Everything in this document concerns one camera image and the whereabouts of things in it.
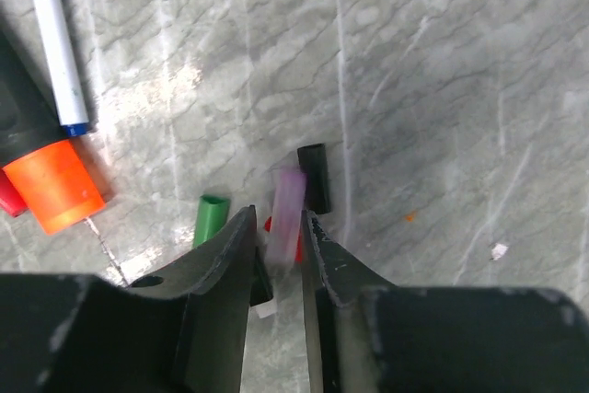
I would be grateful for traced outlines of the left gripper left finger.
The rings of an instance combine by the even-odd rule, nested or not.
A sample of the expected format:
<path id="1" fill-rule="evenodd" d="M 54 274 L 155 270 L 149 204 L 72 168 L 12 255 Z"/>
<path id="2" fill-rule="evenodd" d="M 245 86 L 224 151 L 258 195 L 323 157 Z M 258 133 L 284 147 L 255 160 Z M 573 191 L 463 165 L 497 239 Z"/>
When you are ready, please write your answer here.
<path id="1" fill-rule="evenodd" d="M 2 390 L 239 391 L 256 244 L 247 206 L 129 287 L 91 274 L 3 274 Z"/>

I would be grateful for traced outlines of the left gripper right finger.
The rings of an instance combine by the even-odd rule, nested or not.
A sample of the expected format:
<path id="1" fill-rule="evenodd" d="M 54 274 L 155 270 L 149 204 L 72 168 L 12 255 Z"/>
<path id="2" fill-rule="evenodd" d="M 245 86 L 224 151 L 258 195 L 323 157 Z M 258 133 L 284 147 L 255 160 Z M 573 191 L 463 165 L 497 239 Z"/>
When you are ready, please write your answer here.
<path id="1" fill-rule="evenodd" d="M 314 392 L 584 392 L 588 320 L 536 287 L 397 286 L 301 217 Z"/>

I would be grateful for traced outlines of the small red cap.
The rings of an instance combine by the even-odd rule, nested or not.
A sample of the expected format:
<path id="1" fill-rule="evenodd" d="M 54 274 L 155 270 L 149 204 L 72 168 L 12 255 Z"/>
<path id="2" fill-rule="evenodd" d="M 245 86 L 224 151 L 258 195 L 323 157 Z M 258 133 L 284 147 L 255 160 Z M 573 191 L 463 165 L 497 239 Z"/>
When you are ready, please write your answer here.
<path id="1" fill-rule="evenodd" d="M 271 217 L 269 216 L 267 218 L 267 220 L 264 223 L 264 230 L 266 233 L 270 233 L 271 232 Z M 299 233 L 298 239 L 297 239 L 297 247 L 296 247 L 296 253 L 295 253 L 295 258 L 294 260 L 296 262 L 301 262 L 303 258 L 303 250 L 302 250 L 302 233 Z"/>

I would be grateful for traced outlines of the green marker cap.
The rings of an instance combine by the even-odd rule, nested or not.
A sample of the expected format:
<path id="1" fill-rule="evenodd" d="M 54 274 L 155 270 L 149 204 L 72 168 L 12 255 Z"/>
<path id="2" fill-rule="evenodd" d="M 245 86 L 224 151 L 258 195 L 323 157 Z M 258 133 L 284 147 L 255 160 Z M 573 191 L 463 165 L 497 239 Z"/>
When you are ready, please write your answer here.
<path id="1" fill-rule="evenodd" d="M 194 249 L 214 237 L 224 227 L 229 207 L 230 200 L 226 197 L 211 194 L 200 197 L 192 240 Z"/>

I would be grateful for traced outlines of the purple pen cap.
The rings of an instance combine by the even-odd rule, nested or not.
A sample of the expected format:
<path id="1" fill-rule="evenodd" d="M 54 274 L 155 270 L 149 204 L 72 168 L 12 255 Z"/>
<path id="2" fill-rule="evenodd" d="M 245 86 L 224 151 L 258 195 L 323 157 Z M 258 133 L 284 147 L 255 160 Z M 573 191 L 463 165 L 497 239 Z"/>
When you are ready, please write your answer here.
<path id="1" fill-rule="evenodd" d="M 272 267 L 288 269 L 295 263 L 305 195 L 306 175 L 299 168 L 282 168 L 277 176 L 265 253 Z"/>

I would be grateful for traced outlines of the orange cap black highlighter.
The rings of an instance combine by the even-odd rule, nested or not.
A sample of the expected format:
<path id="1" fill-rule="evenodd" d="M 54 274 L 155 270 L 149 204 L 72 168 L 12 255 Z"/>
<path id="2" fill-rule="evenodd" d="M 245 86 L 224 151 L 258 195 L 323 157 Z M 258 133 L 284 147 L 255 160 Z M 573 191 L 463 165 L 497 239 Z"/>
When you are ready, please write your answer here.
<path id="1" fill-rule="evenodd" d="M 106 206 L 5 35 L 1 36 L 1 169 L 48 235 Z"/>

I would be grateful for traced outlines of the black marker cap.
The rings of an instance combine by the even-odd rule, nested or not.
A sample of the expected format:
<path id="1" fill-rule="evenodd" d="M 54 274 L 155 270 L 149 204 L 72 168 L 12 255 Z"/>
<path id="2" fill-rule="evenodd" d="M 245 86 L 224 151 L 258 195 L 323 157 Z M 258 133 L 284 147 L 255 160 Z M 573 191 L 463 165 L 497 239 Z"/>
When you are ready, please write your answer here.
<path id="1" fill-rule="evenodd" d="M 259 253 L 256 253 L 254 259 L 254 281 L 250 290 L 249 305 L 259 318 L 267 318 L 277 312 L 271 278 Z"/>

